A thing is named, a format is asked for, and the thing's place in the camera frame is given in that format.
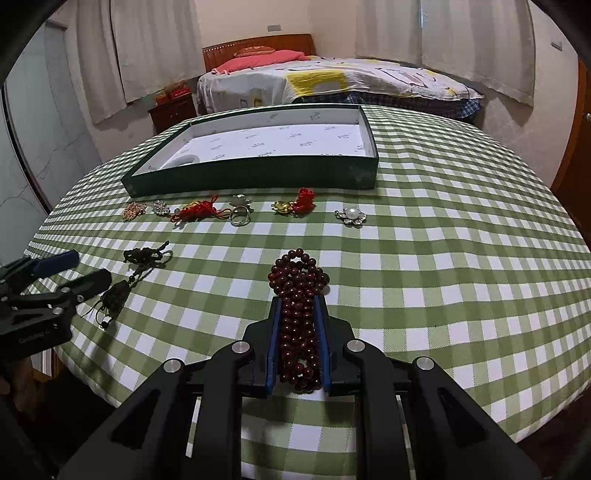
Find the silver rhinestone brooch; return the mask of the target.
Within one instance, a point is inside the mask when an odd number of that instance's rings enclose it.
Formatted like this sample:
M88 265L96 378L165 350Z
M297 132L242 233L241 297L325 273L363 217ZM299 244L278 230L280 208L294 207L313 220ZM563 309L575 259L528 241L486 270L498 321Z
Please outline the silver rhinestone brooch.
M159 217L169 217L170 208L163 200L155 200L151 206L152 213Z

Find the pearl flower brooch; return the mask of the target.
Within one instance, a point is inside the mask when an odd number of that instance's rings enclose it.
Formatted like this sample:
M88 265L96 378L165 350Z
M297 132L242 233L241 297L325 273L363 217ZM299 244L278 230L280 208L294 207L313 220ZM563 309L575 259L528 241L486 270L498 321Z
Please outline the pearl flower brooch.
M367 215L359 208L348 207L342 210L335 210L335 218L348 227L360 228L367 221Z

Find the red tassel knot pendant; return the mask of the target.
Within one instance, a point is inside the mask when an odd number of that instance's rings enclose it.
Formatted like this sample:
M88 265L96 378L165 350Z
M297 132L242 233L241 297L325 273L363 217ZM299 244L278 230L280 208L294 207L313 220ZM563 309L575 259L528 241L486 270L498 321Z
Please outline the red tassel knot pendant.
M170 216L170 221L177 225L193 221L201 221L207 218L226 220L231 215L231 209L216 208L215 202L217 199L218 196L213 195L209 200L193 201L185 205L183 208L176 209Z

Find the red knot gold charm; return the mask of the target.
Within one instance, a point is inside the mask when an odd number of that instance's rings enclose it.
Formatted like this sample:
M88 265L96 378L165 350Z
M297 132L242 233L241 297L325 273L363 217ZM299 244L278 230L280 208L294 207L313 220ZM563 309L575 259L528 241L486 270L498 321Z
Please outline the red knot gold charm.
M271 209L280 215L304 216L315 210L315 192L308 188L301 188L294 201L276 201Z

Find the green jewelry box tray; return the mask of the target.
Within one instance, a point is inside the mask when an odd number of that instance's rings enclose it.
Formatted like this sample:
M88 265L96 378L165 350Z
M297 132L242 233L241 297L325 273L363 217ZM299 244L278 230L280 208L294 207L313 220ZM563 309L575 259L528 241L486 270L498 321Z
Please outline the green jewelry box tray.
M352 104L301 104L189 121L121 179L132 198L198 191L368 190L379 155L366 113Z

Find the green checkered tablecloth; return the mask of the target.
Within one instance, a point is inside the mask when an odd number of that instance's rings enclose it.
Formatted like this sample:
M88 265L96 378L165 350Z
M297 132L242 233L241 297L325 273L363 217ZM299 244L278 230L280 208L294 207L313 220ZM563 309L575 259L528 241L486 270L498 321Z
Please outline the green checkered tablecloth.
M303 249L329 275L329 313L402 361L434 359L514 440L590 386L590 251L565 209L513 151L482 130L368 106L379 155L372 190L318 189L301 218L271 209L287 188L248 189L252 220L182 227L126 221L121 179L172 135L154 136L79 180L27 253L74 249L79 273L122 279L125 250L166 244L171 261L132 291L102 330L88 306L60 360L119 405L165 360L205 360L266 318L271 264ZM335 218L359 208L360 228Z

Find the dark wooden nightstand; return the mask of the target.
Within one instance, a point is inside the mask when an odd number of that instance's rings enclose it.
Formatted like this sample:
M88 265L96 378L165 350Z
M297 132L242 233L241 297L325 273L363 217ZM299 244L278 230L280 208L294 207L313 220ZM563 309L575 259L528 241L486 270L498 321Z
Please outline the dark wooden nightstand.
M197 109L190 93L178 96L167 103L157 105L149 111L154 131L162 133L168 128L184 121L197 117Z

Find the red boxes on nightstand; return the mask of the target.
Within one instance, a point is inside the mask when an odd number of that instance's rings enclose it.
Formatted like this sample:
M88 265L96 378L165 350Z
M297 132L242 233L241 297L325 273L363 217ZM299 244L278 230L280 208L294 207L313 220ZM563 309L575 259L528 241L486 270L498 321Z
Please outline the red boxes on nightstand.
M190 94L190 87L182 80L158 90L152 95L156 105L164 105L184 95Z

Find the white left curtain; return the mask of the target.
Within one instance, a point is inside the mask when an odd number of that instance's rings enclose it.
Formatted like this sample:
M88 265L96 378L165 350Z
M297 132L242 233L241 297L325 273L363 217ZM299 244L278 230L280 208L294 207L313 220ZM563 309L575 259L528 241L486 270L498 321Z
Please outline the white left curtain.
M205 71L193 1L78 1L75 32L95 124Z

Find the white curtain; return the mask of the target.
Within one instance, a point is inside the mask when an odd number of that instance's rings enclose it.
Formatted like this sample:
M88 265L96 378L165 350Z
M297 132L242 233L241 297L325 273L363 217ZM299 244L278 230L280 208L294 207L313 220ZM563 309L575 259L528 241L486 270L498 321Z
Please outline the white curtain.
M534 105L527 1L360 1L356 55L421 65Z
M95 124L205 71L193 1L78 1L75 32Z

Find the pink pillow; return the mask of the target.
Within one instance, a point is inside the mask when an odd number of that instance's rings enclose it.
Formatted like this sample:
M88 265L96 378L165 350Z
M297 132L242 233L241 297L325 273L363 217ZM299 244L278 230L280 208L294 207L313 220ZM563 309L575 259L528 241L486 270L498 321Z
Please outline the pink pillow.
M236 57L221 65L214 67L211 72L214 74L231 74L242 70L249 70L257 67L283 64L291 61L305 61L310 59L304 52L294 50L276 50L272 53Z

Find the bed with patterned quilt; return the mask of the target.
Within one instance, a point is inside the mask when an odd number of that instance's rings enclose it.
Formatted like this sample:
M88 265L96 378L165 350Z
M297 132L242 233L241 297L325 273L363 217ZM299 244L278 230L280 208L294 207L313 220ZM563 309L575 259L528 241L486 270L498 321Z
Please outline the bed with patterned quilt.
M229 71L197 81L206 113L300 103L396 107L471 122L484 96L442 73L375 59L312 57Z

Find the orange patterned cushion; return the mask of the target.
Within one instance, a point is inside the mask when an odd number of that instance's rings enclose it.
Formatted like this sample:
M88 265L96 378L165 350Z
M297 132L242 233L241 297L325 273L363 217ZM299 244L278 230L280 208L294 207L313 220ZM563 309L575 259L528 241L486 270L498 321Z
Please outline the orange patterned cushion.
M246 46L242 49L239 49L233 55L235 58L243 58L243 57L252 57L252 56L260 56L260 55L270 55L276 52L273 47L264 46L264 45L252 45Z

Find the wooden door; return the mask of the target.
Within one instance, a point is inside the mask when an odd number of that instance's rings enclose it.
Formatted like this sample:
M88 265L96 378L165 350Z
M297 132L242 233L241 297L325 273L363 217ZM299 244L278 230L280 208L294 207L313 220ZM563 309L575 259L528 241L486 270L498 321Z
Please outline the wooden door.
M581 234L590 237L590 69L582 60L571 133L551 190Z

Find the white right curtain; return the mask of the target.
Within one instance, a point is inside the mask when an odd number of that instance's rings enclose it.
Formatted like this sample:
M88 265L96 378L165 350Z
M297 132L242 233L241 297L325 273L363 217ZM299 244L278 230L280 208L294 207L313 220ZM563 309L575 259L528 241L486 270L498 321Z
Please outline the white right curtain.
M360 1L356 55L421 65L534 105L527 1Z

